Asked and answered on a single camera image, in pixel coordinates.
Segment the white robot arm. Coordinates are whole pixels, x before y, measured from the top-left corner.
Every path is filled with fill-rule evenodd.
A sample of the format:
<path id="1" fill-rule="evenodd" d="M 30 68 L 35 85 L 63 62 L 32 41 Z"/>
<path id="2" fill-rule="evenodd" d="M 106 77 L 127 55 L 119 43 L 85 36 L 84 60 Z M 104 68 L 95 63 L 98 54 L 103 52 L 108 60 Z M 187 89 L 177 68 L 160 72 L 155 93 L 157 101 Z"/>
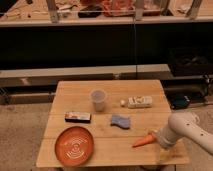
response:
<path id="1" fill-rule="evenodd" d="M 199 116 L 193 112 L 173 113 L 162 128 L 150 134 L 163 149 L 172 148 L 185 137 L 213 156 L 213 134 L 202 129 L 199 122 Z"/>

